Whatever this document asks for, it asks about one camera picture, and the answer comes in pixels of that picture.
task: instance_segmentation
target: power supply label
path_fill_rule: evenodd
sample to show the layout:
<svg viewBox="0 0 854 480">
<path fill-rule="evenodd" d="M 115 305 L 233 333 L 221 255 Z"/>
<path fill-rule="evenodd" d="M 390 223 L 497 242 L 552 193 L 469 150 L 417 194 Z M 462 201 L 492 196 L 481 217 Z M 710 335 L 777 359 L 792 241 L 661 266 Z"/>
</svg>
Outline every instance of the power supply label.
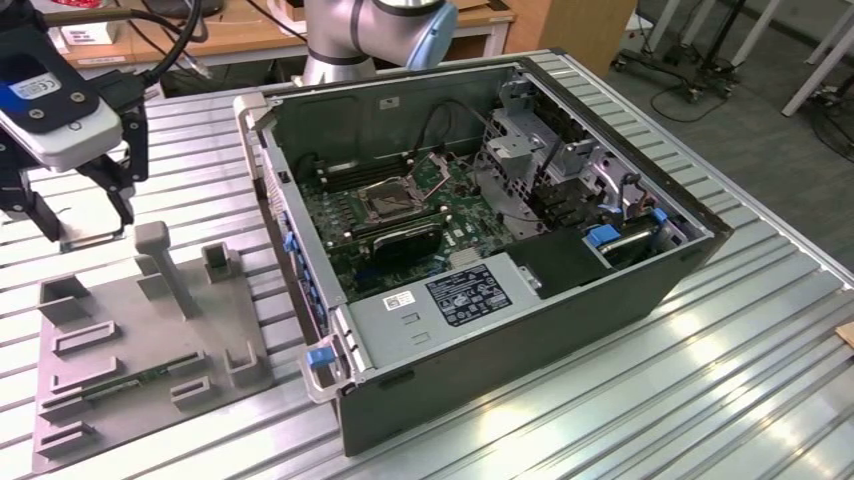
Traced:
<svg viewBox="0 0 854 480">
<path fill-rule="evenodd" d="M 478 265 L 428 284 L 445 320 L 460 327 L 513 305 L 486 265 Z"/>
</svg>

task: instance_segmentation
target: motherboard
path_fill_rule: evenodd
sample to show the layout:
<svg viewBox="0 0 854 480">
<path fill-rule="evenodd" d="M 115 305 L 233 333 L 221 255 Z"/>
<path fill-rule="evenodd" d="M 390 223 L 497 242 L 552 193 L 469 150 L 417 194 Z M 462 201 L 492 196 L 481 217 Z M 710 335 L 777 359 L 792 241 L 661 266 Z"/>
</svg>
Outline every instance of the motherboard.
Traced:
<svg viewBox="0 0 854 480">
<path fill-rule="evenodd" d="M 473 263 L 513 243 L 468 160 L 432 152 L 412 159 L 406 173 L 345 190 L 303 182 L 350 301 Z"/>
</svg>

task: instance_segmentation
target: circuit board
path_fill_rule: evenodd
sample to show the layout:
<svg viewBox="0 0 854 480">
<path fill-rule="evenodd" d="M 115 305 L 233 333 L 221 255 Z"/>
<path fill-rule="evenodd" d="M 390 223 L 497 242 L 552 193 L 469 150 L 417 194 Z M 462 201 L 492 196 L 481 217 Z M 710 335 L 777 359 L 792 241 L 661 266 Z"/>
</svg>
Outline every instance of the circuit board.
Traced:
<svg viewBox="0 0 854 480">
<path fill-rule="evenodd" d="M 412 182 L 426 195 L 444 176 L 430 161 L 417 162 L 417 165 Z M 306 207 L 352 302 L 452 270 L 454 259 L 461 258 L 454 254 L 460 252 L 477 260 L 513 243 L 514 237 L 481 196 L 469 169 L 461 160 L 450 160 L 450 178 L 420 205 L 424 214 L 384 230 L 382 234 L 389 234 L 420 226 L 442 226 L 441 246 L 436 253 L 396 268 L 380 268 L 369 261 L 372 242 L 381 233 L 357 239 L 352 236 L 354 226 L 370 224 L 374 215 L 365 200 L 365 187 L 362 191 L 328 193 L 318 184 L 301 186 Z"/>
</svg>

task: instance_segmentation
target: slotted metal surface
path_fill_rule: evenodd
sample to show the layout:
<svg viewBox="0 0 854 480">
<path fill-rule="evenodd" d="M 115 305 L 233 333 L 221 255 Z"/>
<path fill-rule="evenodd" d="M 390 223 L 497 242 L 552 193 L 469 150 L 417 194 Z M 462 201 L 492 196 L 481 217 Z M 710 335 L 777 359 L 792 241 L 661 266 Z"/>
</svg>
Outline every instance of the slotted metal surface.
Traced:
<svg viewBox="0 0 854 480">
<path fill-rule="evenodd" d="M 302 338 L 241 158 L 237 92 L 154 104 L 139 222 L 170 224 L 178 261 L 214 241 L 242 251 L 278 384 L 51 477 L 854 475 L 854 352 L 835 334 L 854 315 L 851 273 L 572 59 L 532 56 L 737 229 L 709 265 L 646 319 L 346 458 L 333 409 L 309 400 L 294 363 Z M 94 188 L 74 175 L 34 177 L 51 202 Z M 61 256 L 29 222 L 0 230 L 0 479 L 33 475 L 38 282 L 121 278 L 133 254 L 126 240 Z"/>
</svg>

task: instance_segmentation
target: gray floor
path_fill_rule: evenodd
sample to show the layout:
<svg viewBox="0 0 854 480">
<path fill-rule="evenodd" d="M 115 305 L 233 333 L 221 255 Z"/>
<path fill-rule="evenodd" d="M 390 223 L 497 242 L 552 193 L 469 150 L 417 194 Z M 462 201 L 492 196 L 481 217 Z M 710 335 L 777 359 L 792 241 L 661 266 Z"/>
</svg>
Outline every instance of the gray floor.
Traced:
<svg viewBox="0 0 854 480">
<path fill-rule="evenodd" d="M 641 11 L 658 17 L 666 0 L 642 0 Z M 682 2 L 673 22 L 678 29 L 694 5 Z M 700 35 L 697 46 L 705 51 L 721 25 L 726 6 L 718 4 Z M 732 58 L 755 21 L 741 16 L 722 51 Z M 606 80 L 704 158 L 748 192 L 854 270 L 854 164 L 832 152 L 813 135 L 808 116 L 787 118 L 780 111 L 813 67 L 804 63 L 812 48 L 769 29 L 740 69 L 744 85 L 724 107 L 694 124 L 673 122 L 653 112 L 650 97 L 669 85 L 673 77 L 641 66 L 612 71 Z M 845 65 L 833 72 L 829 83 L 839 84 L 853 73 Z M 705 98 L 700 105 L 664 96 L 657 105 L 678 118 L 694 117 L 720 100 Z"/>
</svg>

